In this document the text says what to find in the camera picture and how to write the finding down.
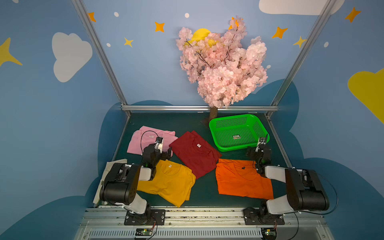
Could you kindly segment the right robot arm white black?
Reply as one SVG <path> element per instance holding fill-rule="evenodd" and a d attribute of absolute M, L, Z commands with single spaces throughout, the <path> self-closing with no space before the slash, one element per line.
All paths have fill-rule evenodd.
<path fill-rule="evenodd" d="M 248 147 L 246 153 L 246 156 L 254 162 L 257 173 L 263 178 L 286 184 L 286 194 L 262 203 L 261 214 L 279 216 L 329 209 L 329 198 L 315 171 L 273 166 L 271 154 L 272 150 L 267 145 Z"/>

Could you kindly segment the pink t-shirt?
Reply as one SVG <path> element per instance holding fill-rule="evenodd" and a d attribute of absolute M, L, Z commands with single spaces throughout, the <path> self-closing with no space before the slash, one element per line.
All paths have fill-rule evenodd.
<path fill-rule="evenodd" d="M 154 144 L 157 137 L 163 139 L 163 152 L 166 152 L 170 147 L 169 145 L 178 139 L 175 131 L 165 131 L 142 126 L 133 133 L 127 153 L 142 155 L 144 148 L 150 144 Z"/>

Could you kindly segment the dark red t-shirt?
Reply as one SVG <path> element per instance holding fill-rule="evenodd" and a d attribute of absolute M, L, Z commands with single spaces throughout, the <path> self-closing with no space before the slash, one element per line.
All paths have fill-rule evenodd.
<path fill-rule="evenodd" d="M 186 132 L 170 144 L 174 154 L 189 168 L 197 179 L 213 171 L 222 154 L 197 132 Z"/>

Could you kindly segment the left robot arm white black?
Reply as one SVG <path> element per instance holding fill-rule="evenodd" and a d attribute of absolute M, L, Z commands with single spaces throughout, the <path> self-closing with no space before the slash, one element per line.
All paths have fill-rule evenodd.
<path fill-rule="evenodd" d="M 163 145 L 155 143 L 144 148 L 139 165 L 114 163 L 102 180 L 100 200 L 120 206 L 130 214 L 147 215 L 150 207 L 137 194 L 139 182 L 151 182 L 157 173 L 157 164 L 170 159 L 171 155 L 172 148 L 163 151 Z"/>

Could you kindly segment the yellow t-shirt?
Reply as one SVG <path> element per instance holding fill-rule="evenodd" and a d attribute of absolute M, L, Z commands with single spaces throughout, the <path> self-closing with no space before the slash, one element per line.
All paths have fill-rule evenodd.
<path fill-rule="evenodd" d="M 191 196 L 196 182 L 192 170 L 169 160 L 159 161 L 151 181 L 139 181 L 138 191 L 158 195 L 176 207 L 181 207 Z"/>

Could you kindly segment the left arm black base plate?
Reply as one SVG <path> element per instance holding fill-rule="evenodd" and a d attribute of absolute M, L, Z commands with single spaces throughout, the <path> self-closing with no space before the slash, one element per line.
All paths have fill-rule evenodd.
<path fill-rule="evenodd" d="M 125 226 L 163 226 L 165 224 L 165 210 L 148 209 L 142 215 L 127 212 L 124 225 Z"/>

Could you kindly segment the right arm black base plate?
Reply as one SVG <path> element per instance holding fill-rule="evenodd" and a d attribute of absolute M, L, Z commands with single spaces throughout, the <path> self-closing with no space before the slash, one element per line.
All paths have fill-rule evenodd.
<path fill-rule="evenodd" d="M 267 209 L 245 208 L 243 210 L 246 225 L 284 225 L 282 215 L 273 215 Z"/>

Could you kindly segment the orange t-shirt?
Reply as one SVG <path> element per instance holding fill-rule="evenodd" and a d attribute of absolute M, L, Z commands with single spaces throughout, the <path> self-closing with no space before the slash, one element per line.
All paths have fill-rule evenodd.
<path fill-rule="evenodd" d="M 252 161 L 219 159 L 216 179 L 221 195 L 274 199 L 272 181 L 263 178 Z"/>

